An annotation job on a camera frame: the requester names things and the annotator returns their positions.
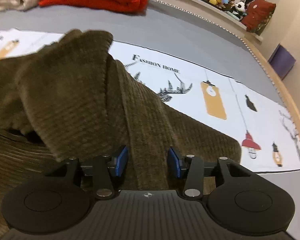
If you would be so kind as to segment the olive corduroy pants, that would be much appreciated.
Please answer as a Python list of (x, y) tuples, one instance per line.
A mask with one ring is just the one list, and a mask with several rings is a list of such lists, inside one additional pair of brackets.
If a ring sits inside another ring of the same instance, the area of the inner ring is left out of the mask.
[[(73, 30), (40, 51), (0, 60), (0, 206), (57, 161), (129, 149), (128, 190), (166, 190), (166, 152), (241, 158), (239, 143), (164, 104), (109, 54), (106, 31)], [(7, 231), (0, 208), (0, 237)]]

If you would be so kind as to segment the wooden bed frame edge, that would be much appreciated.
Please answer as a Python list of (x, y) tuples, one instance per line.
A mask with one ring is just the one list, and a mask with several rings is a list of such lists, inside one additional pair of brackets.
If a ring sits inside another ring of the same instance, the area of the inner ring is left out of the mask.
[(201, 17), (204, 20), (210, 21), (225, 28), (227, 31), (233, 33), (238, 38), (240, 38), (248, 50), (252, 53), (252, 56), (257, 59), (263, 71), (266, 73), (267, 77), (270, 78), (271, 82), (276, 88), (280, 99), (283, 101), (288, 111), (292, 116), (292, 120), (299, 132), (300, 137), (300, 112), (290, 95), (288, 89), (285, 87), (282, 80), (275, 73), (273, 68), (261, 54), (261, 52), (256, 48), (256, 42), (262, 42), (263, 38), (260, 36), (249, 33), (245, 31), (245, 26), (234, 20), (229, 15), (221, 12), (220, 10), (214, 8), (212, 5), (203, 2), (201, 0), (153, 0), (156, 2), (163, 3), (165, 5), (170, 5), (174, 8), (184, 10), (185, 12), (192, 13), (197, 17)]

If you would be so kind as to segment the grey bed sheet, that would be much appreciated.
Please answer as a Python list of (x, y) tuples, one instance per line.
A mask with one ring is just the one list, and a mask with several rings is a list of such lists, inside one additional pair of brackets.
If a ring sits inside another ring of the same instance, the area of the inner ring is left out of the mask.
[(0, 12), (0, 30), (12, 28), (53, 33), (74, 28), (104, 29), (113, 33), (117, 41), (157, 49), (200, 64), (285, 105), (257, 59), (236, 35), (160, 2), (150, 1), (141, 15), (64, 5)]

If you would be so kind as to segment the white printed deer cloth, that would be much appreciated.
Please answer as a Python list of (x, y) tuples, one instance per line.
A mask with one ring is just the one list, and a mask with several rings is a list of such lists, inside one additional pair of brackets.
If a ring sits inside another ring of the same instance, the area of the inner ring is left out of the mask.
[[(65, 35), (0, 31), (0, 60), (36, 53)], [(164, 104), (235, 139), (241, 148), (237, 162), (245, 168), (300, 170), (300, 137), (285, 107), (233, 78), (161, 52), (114, 40), (108, 52)]]

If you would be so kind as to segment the panda plush toy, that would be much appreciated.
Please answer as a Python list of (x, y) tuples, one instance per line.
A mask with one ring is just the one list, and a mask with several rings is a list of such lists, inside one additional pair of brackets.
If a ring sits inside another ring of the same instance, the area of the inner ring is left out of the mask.
[(239, 21), (241, 21), (243, 17), (247, 15), (245, 3), (242, 1), (235, 3), (230, 11)]

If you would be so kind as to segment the purple storage box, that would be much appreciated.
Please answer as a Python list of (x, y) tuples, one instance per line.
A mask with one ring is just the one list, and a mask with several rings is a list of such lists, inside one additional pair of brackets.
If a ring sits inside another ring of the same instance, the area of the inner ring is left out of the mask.
[(283, 80), (293, 68), (296, 63), (296, 59), (285, 47), (278, 44), (268, 62), (280, 79)]

